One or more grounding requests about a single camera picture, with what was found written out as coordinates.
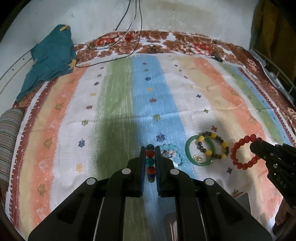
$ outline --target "jade bangle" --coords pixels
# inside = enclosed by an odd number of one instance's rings
[[[199,138],[200,136],[202,136],[202,135],[201,135],[201,134],[200,134],[200,135],[195,135],[195,136],[192,136],[192,137],[190,137],[190,138],[188,139],[188,141],[187,141],[186,144],[185,144],[185,153],[186,153],[187,158],[189,159],[189,161],[190,161],[192,164],[197,165],[197,166],[204,167],[204,166],[207,166],[207,165],[209,165],[209,164],[211,163],[211,161],[212,161],[212,159],[213,159],[212,156],[206,156],[206,161],[205,161],[205,162],[198,163],[198,162],[196,162],[196,161],[192,158],[192,156],[191,156],[191,154],[190,154],[190,151],[189,151],[189,146],[190,146],[191,142],[192,142],[193,140],[198,140],[198,138]],[[216,152],[215,145],[214,145],[214,143],[210,140],[210,138],[206,138],[206,137],[205,137],[205,141],[209,144],[209,146],[210,146],[210,148],[211,148],[211,151],[212,151],[213,153],[215,153],[215,152]]]

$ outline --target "rolled striped fabric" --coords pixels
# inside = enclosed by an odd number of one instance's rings
[[[0,188],[8,189],[15,142],[24,117],[22,109],[12,108],[0,116]]]

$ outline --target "bed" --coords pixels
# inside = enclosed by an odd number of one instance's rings
[[[73,73],[42,83],[15,105],[26,113],[5,203],[14,227],[27,239],[85,179],[110,177],[153,144],[192,178],[213,178],[232,195],[248,192],[252,215],[270,230],[282,196],[265,162],[242,170],[228,155],[201,167],[189,161],[185,143],[211,131],[230,148],[251,134],[296,146],[295,108],[248,51],[204,35],[130,31],[108,50],[93,50],[124,34],[77,45]],[[114,57],[124,58],[96,64]],[[195,142],[189,148],[200,154]],[[237,158],[251,160],[248,144]],[[173,212],[174,199],[160,199],[156,184],[145,182],[141,199],[126,200],[123,239],[168,240],[164,220]]]

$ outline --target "white cable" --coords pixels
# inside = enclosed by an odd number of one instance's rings
[[[135,2],[135,16],[134,16],[134,18],[133,18],[133,20],[132,20],[132,22],[131,22],[131,24],[130,24],[130,26],[128,27],[128,29],[127,29],[127,31],[126,31],[126,33],[124,34],[124,36],[121,38],[121,39],[119,39],[116,43],[114,43],[114,44],[112,44],[112,45],[108,45],[108,46],[106,46],[106,47],[103,47],[103,48],[96,48],[96,50],[101,50],[101,49],[108,49],[108,48],[111,48],[111,47],[113,47],[113,46],[115,46],[115,45],[117,45],[126,35],[127,35],[127,33],[129,32],[129,30],[130,30],[130,28],[131,28],[131,26],[132,26],[132,24],[133,24],[133,22],[135,21],[135,19],[136,19],[136,16],[137,16],[137,12],[138,12],[138,10],[139,9],[137,9],[137,4],[136,4],[136,1],[137,0],[135,0],[134,2]]]

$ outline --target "brown curtain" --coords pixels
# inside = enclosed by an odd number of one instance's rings
[[[262,0],[259,4],[254,16],[254,27],[259,33],[254,48],[272,60],[290,80],[294,81],[296,33],[270,0]]]

